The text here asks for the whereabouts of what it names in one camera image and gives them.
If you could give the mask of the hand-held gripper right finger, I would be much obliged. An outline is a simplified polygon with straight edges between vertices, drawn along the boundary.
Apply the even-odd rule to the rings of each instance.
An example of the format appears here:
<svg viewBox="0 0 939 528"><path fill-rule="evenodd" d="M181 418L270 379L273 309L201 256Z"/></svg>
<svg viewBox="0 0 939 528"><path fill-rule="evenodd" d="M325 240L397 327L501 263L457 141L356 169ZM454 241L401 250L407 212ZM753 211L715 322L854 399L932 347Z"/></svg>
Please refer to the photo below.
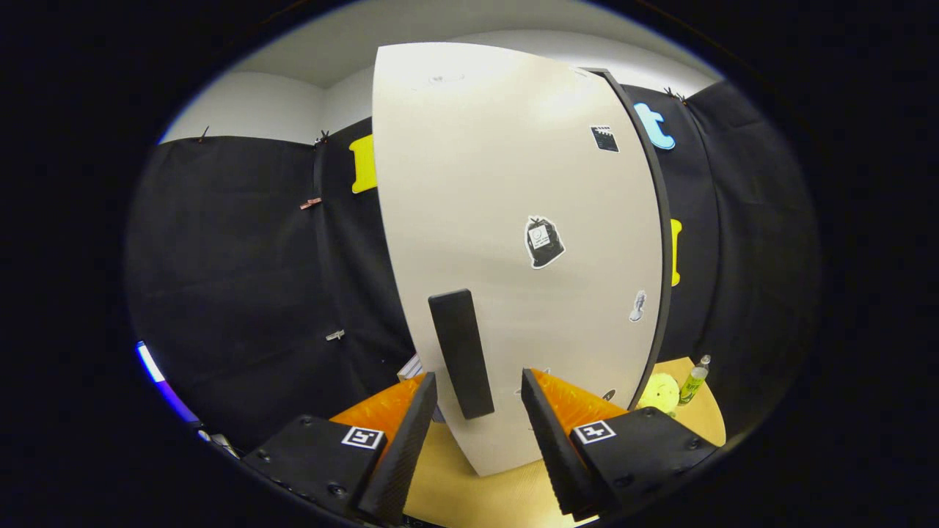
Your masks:
<svg viewBox="0 0 939 528"><path fill-rule="evenodd" d="M657 408L617 411L587 393L589 417L572 419L578 388L525 368L521 399L563 514L623 518L690 483L719 447Z"/></svg>

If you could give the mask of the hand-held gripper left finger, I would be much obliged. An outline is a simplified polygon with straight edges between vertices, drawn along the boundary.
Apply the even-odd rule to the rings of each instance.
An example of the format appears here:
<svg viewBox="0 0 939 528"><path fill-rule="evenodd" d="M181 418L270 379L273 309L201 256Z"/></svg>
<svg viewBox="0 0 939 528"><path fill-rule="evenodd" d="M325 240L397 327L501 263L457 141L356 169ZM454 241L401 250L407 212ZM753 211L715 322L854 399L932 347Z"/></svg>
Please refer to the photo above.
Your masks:
<svg viewBox="0 0 939 528"><path fill-rule="evenodd" d="M419 374L331 419L295 417L242 466L326 518L399 525L436 402L435 374Z"/></svg>

